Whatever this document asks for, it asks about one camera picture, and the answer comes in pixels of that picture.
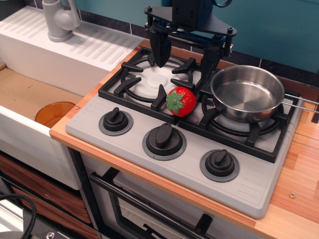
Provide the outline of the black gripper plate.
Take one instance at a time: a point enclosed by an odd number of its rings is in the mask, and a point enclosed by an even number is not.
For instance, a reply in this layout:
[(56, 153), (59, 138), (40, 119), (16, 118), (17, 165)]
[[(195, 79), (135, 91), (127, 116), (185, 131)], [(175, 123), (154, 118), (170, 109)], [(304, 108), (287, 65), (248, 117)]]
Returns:
[(202, 87), (216, 70), (220, 59), (232, 52), (232, 38), (237, 30), (219, 20), (213, 8), (224, 8), (232, 3), (230, 0), (173, 0), (171, 6), (147, 6), (145, 27), (155, 63), (161, 68), (170, 58), (171, 41), (183, 42), (195, 47), (203, 47), (201, 60)]

